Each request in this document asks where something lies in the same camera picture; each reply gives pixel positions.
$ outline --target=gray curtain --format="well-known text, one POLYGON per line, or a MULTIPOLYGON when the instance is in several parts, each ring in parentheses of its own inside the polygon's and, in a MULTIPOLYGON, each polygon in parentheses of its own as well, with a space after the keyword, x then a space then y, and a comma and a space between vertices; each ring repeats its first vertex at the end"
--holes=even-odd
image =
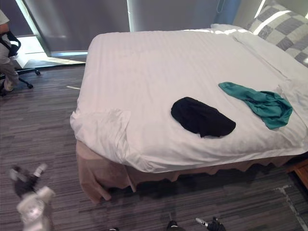
POLYGON ((240 4, 241 0, 220 0, 215 23, 232 24, 240 4))
POLYGON ((98 34, 129 31, 126 0, 25 0, 25 4, 51 52, 86 51, 98 34))
POLYGON ((15 36, 33 35, 15 0, 0 0, 0 8, 9 18, 9 27, 15 36))
POLYGON ((209 28, 218 0, 128 0, 131 31, 209 28))

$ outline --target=sunlight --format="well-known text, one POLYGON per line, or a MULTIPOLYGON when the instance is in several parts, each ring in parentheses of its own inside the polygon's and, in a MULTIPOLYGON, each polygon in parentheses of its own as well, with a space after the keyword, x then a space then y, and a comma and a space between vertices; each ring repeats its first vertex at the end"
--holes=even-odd
POLYGON ((258 35, 260 33, 260 31, 263 29, 263 27, 265 27, 267 24, 269 24, 270 22, 274 21, 276 18, 286 14, 286 13, 289 13, 291 11, 279 11, 275 14, 273 14, 271 17, 269 17, 267 20, 265 20, 263 23, 261 23, 257 29, 255 29, 254 31, 254 35, 258 35))
POLYGON ((184 30, 184 31, 196 31, 196 32, 206 32, 206 33, 211 33, 211 34, 216 34, 216 35, 229 35, 232 34, 234 32, 240 32, 240 33, 245 33, 245 32, 249 32, 248 30, 245 29, 230 29, 230 30, 225 30, 225 31, 221 31, 221 30, 208 30, 208 29, 189 29, 189 30, 184 30))
POLYGON ((264 6, 264 3, 265 3, 265 0, 262 0, 261 4, 259 5, 259 8, 257 10, 257 13, 255 15, 255 18, 257 18, 257 16, 260 14, 260 12, 261 12, 261 10, 262 10, 262 8, 264 6))
POLYGON ((21 47, 18 52, 23 54, 44 52, 39 40, 36 36, 19 37, 21 47))
POLYGON ((53 52, 52 56, 71 56, 71 55, 87 55, 87 51, 72 51, 72 52, 53 52))
POLYGON ((75 61, 75 60, 68 60, 68 59, 59 59, 54 57, 48 57, 46 53, 34 53, 34 54, 27 54, 28 59, 34 59, 39 61, 46 61, 46 62, 53 62, 58 64, 84 64, 84 62, 75 61))

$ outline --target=checkered pillow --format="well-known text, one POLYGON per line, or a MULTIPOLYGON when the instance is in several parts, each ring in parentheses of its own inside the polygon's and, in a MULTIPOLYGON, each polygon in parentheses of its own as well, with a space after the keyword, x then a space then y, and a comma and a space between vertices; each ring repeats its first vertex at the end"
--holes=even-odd
POLYGON ((308 19, 272 2, 245 29, 285 51, 308 34, 308 19))
POLYGON ((308 67, 308 35, 287 49, 286 52, 308 67))

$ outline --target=mattress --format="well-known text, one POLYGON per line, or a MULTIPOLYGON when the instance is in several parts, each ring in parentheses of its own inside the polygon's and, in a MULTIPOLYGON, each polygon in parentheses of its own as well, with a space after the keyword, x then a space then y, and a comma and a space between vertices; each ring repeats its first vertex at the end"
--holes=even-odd
POLYGON ((304 88, 297 95, 289 90, 307 79, 307 68, 244 30, 102 34, 89 47, 70 122, 76 139, 94 152, 143 172, 297 155, 308 151, 308 97, 304 88), (268 129, 219 88, 225 81, 285 96, 294 108, 289 123, 268 129), (235 130, 221 138, 185 130, 170 109, 186 96, 217 108, 235 130))

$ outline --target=floor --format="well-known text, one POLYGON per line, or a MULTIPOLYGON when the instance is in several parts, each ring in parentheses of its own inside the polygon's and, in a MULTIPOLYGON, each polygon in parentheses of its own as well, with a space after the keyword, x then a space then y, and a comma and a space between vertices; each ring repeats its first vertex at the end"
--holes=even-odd
POLYGON ((10 167, 19 164, 32 171, 43 162, 49 168, 38 188, 48 185, 57 193, 52 202, 56 231, 105 231, 113 226, 162 231, 169 213, 187 230, 204 230, 194 218, 213 216, 222 219, 227 231, 305 230, 307 191, 285 173, 286 167, 272 165, 181 176, 174 183, 147 182, 137 193, 113 189, 112 201, 93 205, 78 183, 76 142, 69 125, 79 91, 67 86, 80 87, 83 72, 83 66, 75 66, 41 70, 41 76, 25 74, 34 88, 20 84, 0 99, 1 230, 22 229, 10 167))

